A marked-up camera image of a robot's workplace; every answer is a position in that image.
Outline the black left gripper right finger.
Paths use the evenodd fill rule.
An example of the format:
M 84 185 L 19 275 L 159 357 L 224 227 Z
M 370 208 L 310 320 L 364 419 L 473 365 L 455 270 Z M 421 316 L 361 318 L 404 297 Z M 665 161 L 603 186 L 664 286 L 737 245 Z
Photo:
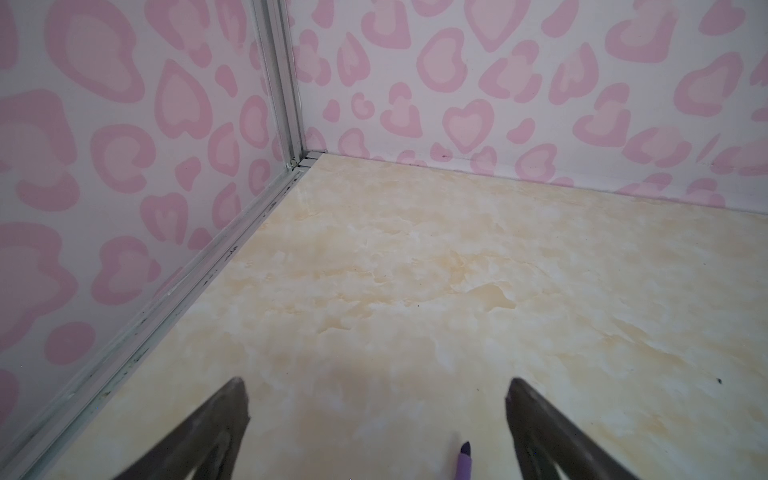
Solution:
M 525 480 L 636 477 L 522 378 L 511 380 L 505 412 Z

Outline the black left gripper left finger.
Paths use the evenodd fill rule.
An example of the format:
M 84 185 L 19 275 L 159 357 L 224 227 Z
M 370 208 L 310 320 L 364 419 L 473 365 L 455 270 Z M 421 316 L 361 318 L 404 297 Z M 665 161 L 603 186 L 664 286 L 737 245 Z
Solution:
M 234 377 L 116 476 L 124 479 L 230 479 L 250 421 L 245 382 Z

